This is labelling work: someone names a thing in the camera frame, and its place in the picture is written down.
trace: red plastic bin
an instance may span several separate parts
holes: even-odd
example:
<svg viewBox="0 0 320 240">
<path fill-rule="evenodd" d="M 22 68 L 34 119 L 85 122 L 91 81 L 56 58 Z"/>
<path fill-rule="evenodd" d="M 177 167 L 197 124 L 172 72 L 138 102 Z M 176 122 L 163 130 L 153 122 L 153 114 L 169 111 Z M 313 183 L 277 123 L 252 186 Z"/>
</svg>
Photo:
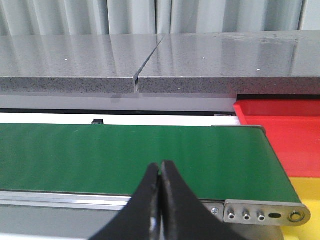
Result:
<svg viewBox="0 0 320 240">
<path fill-rule="evenodd" d="M 262 125 L 289 177 L 320 178 L 320 100 L 240 100 L 243 125 Z"/>
</svg>

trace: yellow surface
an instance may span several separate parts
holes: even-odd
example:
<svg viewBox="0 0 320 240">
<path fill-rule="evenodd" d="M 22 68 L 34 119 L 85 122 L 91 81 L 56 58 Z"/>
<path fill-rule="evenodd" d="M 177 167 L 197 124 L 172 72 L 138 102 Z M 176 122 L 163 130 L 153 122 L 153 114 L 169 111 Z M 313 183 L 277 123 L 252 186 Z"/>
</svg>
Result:
<svg viewBox="0 0 320 240">
<path fill-rule="evenodd" d="M 282 227 L 285 240 L 320 240 L 320 178 L 290 178 L 302 203 L 311 212 L 311 219 L 302 226 Z"/>
</svg>

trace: white curtain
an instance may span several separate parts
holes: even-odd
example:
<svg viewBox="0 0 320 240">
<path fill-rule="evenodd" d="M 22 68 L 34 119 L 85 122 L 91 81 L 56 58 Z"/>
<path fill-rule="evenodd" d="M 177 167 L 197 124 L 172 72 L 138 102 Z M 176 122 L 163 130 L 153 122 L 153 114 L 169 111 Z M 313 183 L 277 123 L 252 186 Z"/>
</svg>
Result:
<svg viewBox="0 0 320 240">
<path fill-rule="evenodd" d="M 0 36 L 320 29 L 319 10 L 320 0 L 0 0 Z"/>
</svg>

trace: granite countertop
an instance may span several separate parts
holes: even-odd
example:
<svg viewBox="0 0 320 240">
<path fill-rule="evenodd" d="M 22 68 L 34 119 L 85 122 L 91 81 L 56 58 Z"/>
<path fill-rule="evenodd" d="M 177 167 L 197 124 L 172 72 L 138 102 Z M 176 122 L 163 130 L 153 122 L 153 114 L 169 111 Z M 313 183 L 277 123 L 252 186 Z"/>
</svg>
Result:
<svg viewBox="0 0 320 240">
<path fill-rule="evenodd" d="M 320 31 L 166 35 L 141 93 L 320 94 Z"/>
<path fill-rule="evenodd" d="M 0 93 L 320 94 L 320 30 L 0 37 Z"/>
<path fill-rule="evenodd" d="M 0 37 L 0 92 L 133 93 L 163 35 Z"/>
</svg>

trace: green conveyor belt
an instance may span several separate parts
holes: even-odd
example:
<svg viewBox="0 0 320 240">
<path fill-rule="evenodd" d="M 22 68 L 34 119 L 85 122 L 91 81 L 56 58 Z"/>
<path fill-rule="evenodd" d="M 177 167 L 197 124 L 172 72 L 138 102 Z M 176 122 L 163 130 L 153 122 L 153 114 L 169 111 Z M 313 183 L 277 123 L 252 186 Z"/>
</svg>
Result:
<svg viewBox="0 0 320 240">
<path fill-rule="evenodd" d="M 258 127 L 0 124 L 2 190 L 131 195 L 162 160 L 200 199 L 300 203 Z"/>
</svg>

